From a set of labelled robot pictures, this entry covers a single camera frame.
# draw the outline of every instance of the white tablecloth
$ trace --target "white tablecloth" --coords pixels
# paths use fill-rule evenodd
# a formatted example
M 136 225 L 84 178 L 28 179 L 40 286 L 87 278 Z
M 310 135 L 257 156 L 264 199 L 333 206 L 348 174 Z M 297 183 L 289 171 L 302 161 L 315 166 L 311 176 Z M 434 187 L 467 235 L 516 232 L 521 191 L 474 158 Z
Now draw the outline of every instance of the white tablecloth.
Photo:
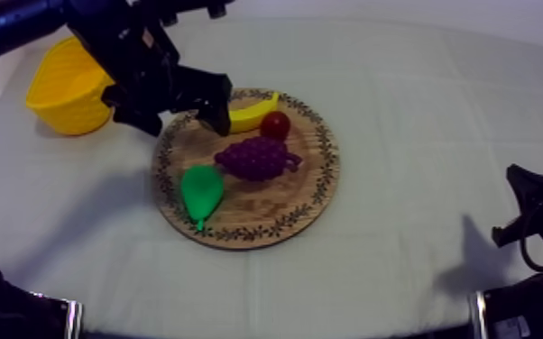
M 169 338 L 358 338 L 467 320 L 465 297 L 531 272 L 492 226 L 504 179 L 543 173 L 543 48 L 389 23 L 259 20 L 171 32 L 186 64 L 311 105 L 341 179 L 306 232 L 220 252 L 151 198 L 153 138 L 107 124 L 61 138 L 24 107 L 41 53 L 0 99 L 0 268 L 86 304 L 87 328 Z M 543 262 L 543 244 L 529 244 Z

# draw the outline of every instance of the black cable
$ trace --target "black cable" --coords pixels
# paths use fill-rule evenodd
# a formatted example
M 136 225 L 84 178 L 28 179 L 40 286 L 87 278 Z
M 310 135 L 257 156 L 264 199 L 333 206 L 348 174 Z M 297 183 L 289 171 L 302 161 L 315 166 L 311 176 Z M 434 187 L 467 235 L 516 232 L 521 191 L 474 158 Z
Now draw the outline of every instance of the black cable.
M 529 230 L 529 225 L 532 221 L 532 217 L 535 216 L 535 214 L 538 212 L 539 208 L 542 205 L 542 203 L 537 205 L 535 209 L 530 212 L 526 220 L 524 220 L 524 225 L 522 226 L 522 236 L 520 237 L 520 254 L 522 255 L 522 259 L 524 260 L 526 265 L 529 266 L 531 270 L 543 273 L 543 266 L 537 264 L 530 258 L 529 250 L 526 247 L 526 238 Z

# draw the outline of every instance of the yellow bowl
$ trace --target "yellow bowl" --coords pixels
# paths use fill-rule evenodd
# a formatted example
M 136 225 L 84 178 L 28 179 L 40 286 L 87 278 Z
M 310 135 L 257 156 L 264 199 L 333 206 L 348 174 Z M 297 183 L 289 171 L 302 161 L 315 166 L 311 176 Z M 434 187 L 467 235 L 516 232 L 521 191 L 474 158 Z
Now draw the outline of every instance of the yellow bowl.
M 72 37 L 48 51 L 25 104 L 57 133 L 89 133 L 109 119 L 111 110 L 101 102 L 101 95 L 113 83 Z

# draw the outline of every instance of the wooden plate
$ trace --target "wooden plate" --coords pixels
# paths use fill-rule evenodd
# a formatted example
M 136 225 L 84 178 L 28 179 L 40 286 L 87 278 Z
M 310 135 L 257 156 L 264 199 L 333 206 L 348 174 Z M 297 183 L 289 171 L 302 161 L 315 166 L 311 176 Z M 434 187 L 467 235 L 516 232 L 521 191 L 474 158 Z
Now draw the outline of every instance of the wooden plate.
M 237 88 L 231 109 L 245 108 L 273 91 Z M 322 118 L 298 99 L 280 93 L 278 110 L 291 121 L 289 151 L 303 158 L 295 173 L 253 183 L 226 175 L 224 198 L 199 232 L 180 196 L 180 179 L 197 164 L 213 164 L 213 156 L 231 143 L 259 131 L 222 138 L 203 128 L 191 114 L 175 119 L 164 131 L 153 157 L 153 193 L 162 214 L 189 239 L 223 250 L 252 250 L 287 240 L 303 231 L 322 213 L 339 178 L 336 140 Z

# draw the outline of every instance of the toy banana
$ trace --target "toy banana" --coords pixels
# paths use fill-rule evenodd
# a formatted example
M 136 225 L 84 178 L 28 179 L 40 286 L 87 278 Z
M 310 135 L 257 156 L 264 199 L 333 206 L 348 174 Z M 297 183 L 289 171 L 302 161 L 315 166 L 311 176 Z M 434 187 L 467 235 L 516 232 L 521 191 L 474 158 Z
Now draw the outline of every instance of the toy banana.
M 246 107 L 229 111 L 229 120 L 231 123 L 230 133 L 248 132 L 259 128 L 263 118 L 271 111 L 275 111 L 278 106 L 278 92 L 273 92 L 271 99 Z

